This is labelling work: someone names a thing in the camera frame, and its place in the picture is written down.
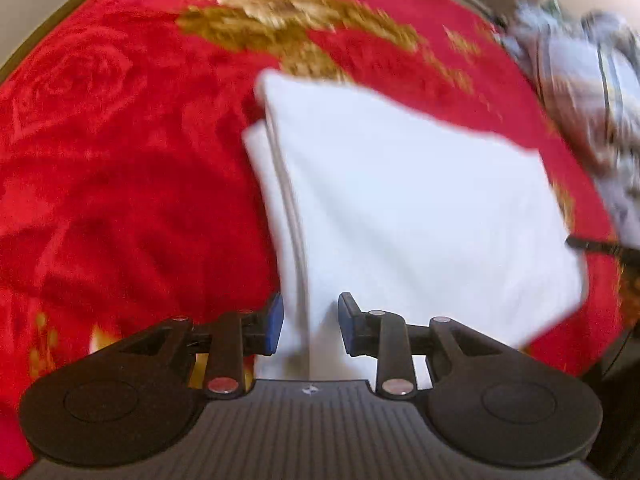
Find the bed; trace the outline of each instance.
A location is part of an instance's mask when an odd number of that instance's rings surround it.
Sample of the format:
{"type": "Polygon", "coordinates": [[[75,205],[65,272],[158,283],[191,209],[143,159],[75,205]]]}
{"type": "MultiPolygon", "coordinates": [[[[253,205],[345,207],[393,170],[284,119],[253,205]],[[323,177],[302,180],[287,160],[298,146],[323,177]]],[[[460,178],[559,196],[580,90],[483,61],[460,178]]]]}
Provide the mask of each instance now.
{"type": "MultiPolygon", "coordinates": [[[[265,68],[535,148],[568,228],[615,237],[491,26],[450,0],[88,0],[0,86],[0,472],[30,460],[15,409],[33,380],[161,319],[253,310],[278,289],[241,143],[265,68]]],[[[615,262],[587,266],[583,306],[527,348],[574,375],[635,319],[615,262]]]]}

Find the white towel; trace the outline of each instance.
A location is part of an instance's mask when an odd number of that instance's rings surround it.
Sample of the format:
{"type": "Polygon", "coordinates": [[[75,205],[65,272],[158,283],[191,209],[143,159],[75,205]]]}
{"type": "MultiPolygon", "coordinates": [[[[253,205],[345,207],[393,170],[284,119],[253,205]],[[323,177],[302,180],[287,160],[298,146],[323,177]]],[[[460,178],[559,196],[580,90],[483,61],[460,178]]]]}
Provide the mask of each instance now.
{"type": "Polygon", "coordinates": [[[342,292],[363,311],[449,316],[514,347],[579,306],[580,262],[537,152],[363,88],[266,71],[256,94],[267,119],[244,143],[285,305],[258,377],[374,383],[375,359],[344,351],[342,292]]]}

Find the metal pin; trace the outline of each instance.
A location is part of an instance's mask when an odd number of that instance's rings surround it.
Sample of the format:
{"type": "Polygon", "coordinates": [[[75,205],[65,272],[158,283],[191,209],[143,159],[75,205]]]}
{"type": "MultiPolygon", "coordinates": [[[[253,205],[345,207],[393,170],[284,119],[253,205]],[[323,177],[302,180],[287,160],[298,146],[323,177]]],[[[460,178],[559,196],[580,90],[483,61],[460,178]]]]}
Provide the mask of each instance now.
{"type": "Polygon", "coordinates": [[[382,383],[382,389],[388,394],[403,396],[410,394],[414,390],[414,386],[406,379],[389,379],[382,383]]]}
{"type": "Polygon", "coordinates": [[[239,388],[240,384],[231,377],[216,377],[207,383],[207,388],[215,394],[232,394],[239,388]]]}

